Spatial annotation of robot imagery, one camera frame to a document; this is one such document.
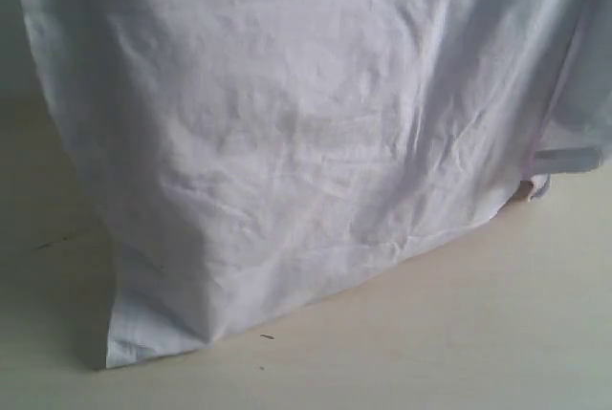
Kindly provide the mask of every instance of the white bag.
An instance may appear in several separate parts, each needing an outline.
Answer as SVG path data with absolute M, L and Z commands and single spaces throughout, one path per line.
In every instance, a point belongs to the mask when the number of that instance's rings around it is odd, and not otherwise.
M 117 243 L 108 366 L 357 285 L 583 161 L 541 135 L 558 96 L 586 93 L 589 52 L 611 64 L 599 44 L 568 61 L 585 1 L 23 0 Z M 609 83 L 587 114 L 611 116 Z M 572 169 L 599 164 L 605 131 Z

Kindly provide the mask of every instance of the floor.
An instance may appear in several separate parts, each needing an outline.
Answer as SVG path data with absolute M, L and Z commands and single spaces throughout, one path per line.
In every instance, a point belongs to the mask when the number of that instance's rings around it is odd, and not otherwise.
M 109 238 L 40 103 L 1 104 L 2 408 L 612 408 L 610 168 L 205 351 L 100 372 Z

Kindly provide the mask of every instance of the beige floor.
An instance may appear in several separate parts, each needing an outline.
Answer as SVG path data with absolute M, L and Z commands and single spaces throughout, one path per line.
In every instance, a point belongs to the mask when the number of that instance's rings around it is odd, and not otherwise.
M 3 104 L 0 408 L 612 409 L 612 169 L 201 353 L 96 372 L 108 237 L 41 107 Z

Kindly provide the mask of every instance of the crumpled fabric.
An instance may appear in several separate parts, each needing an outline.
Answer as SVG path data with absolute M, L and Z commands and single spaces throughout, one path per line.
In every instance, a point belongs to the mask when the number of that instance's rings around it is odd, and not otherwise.
M 585 1 L 23 0 L 116 243 L 107 365 L 355 286 L 557 172 L 536 154 Z

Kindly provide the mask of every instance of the wall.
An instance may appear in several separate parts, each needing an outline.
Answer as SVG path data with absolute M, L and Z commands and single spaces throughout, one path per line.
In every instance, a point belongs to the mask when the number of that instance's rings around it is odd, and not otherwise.
M 20 1 L 0 0 L 0 98 L 31 97 L 37 89 Z

